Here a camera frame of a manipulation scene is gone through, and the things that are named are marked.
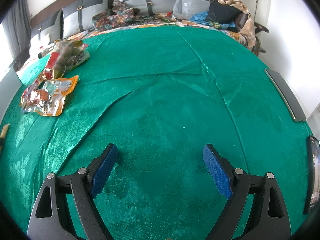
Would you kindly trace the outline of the orange clear snack bag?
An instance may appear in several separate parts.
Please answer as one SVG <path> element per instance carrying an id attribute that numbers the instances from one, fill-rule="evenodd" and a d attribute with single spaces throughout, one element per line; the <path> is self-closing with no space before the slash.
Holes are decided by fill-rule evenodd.
<path id="1" fill-rule="evenodd" d="M 32 83 L 22 93 L 20 107 L 22 113 L 36 112 L 41 116 L 60 116 L 66 97 L 71 94 L 79 81 L 79 76 L 58 78 Z"/>

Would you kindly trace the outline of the red green snack bag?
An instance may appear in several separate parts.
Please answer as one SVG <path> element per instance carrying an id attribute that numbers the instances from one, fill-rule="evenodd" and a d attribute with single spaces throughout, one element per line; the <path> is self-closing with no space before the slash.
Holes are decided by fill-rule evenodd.
<path id="1" fill-rule="evenodd" d="M 43 71 L 37 77 L 39 82 L 61 78 L 87 61 L 90 57 L 87 47 L 82 40 L 57 42 Z"/>

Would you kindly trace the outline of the black tablet device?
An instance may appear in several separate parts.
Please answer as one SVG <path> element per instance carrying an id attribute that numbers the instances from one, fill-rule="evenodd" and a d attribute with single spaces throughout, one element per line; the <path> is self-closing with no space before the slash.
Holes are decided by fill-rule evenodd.
<path id="1" fill-rule="evenodd" d="M 319 140 L 309 135 L 306 144 L 309 175 L 304 213 L 308 214 L 319 202 Z"/>

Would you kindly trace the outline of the green tablecloth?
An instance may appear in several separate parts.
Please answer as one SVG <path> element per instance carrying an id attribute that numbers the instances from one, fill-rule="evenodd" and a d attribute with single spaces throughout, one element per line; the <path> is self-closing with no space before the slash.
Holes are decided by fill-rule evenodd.
<path id="1" fill-rule="evenodd" d="M 277 179 L 292 231 L 306 219 L 306 138 L 254 54 L 214 30 L 162 26 L 86 40 L 90 58 L 56 117 L 3 122 L 1 202 L 22 230 L 49 172 L 86 167 L 112 143 L 118 161 L 95 204 L 115 239 L 204 239 L 226 198 L 202 158 L 212 144 L 234 167 Z"/>

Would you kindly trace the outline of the beige blanket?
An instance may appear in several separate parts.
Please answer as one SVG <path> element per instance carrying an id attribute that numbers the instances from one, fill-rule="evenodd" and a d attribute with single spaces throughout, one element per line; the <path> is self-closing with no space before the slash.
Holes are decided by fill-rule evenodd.
<path id="1" fill-rule="evenodd" d="M 256 44 L 254 21 L 245 3 L 240 0 L 217 0 L 220 4 L 228 7 L 234 7 L 240 10 L 240 14 L 236 16 L 234 23 L 236 31 L 226 30 L 225 34 L 233 38 L 250 51 Z"/>

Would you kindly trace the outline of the grey curtain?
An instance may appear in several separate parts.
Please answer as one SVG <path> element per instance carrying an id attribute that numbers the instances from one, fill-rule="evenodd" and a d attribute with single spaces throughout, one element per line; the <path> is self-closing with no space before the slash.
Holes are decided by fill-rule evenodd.
<path id="1" fill-rule="evenodd" d="M 4 33 L 13 59 L 29 58 L 31 40 L 30 14 L 27 0 L 16 0 L 3 20 Z"/>

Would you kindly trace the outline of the blue cloth on sofa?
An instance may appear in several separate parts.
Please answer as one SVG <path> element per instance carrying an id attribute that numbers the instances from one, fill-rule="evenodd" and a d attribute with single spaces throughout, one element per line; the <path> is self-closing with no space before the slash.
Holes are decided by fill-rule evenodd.
<path id="1" fill-rule="evenodd" d="M 198 12 L 191 17 L 190 21 L 201 24 L 201 25 L 213 27 L 213 28 L 219 29 L 219 30 L 227 30 L 227 29 L 235 29 L 236 30 L 236 26 L 233 21 L 231 21 L 229 23 L 218 23 L 218 22 L 213 22 L 211 20 L 206 20 L 207 16 L 208 16 L 207 11 Z"/>

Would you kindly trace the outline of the black bag on sofa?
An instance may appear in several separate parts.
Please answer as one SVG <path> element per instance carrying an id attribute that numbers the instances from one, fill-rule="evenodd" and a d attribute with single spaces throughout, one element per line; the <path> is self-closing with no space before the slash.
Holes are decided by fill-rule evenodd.
<path id="1" fill-rule="evenodd" d="M 240 14 L 242 14 L 242 11 L 233 6 L 212 2 L 209 6 L 206 20 L 218 23 L 229 23 L 234 21 Z"/>

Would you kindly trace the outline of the floral sofa cover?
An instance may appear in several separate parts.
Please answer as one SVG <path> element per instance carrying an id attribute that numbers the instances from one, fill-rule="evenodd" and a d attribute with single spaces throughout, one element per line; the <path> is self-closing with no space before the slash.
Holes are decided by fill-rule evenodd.
<path id="1" fill-rule="evenodd" d="M 93 28 L 82 31 L 67 38 L 63 38 L 63 11 L 59 10 L 46 21 L 40 23 L 31 31 L 31 48 L 29 59 L 21 70 L 18 71 L 20 80 L 24 84 L 41 83 L 37 79 L 43 71 L 50 54 L 57 42 L 67 40 L 84 40 L 85 38 L 110 33 L 122 29 L 135 29 L 144 27 L 157 27 L 159 25 L 196 26 L 200 28 L 214 29 L 225 34 L 225 30 L 201 25 L 190 20 L 174 18 L 173 11 L 152 16 L 139 14 L 140 10 L 131 8 L 123 2 L 114 1 L 112 8 L 107 9 L 92 17 Z"/>

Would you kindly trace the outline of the clear plastic bag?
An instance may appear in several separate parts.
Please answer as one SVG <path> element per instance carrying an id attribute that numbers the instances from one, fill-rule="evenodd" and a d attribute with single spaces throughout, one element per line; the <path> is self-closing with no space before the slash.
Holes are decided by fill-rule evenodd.
<path id="1" fill-rule="evenodd" d="M 173 7 L 173 16 L 180 20 L 189 20 L 192 17 L 191 4 L 193 0 L 176 0 Z"/>

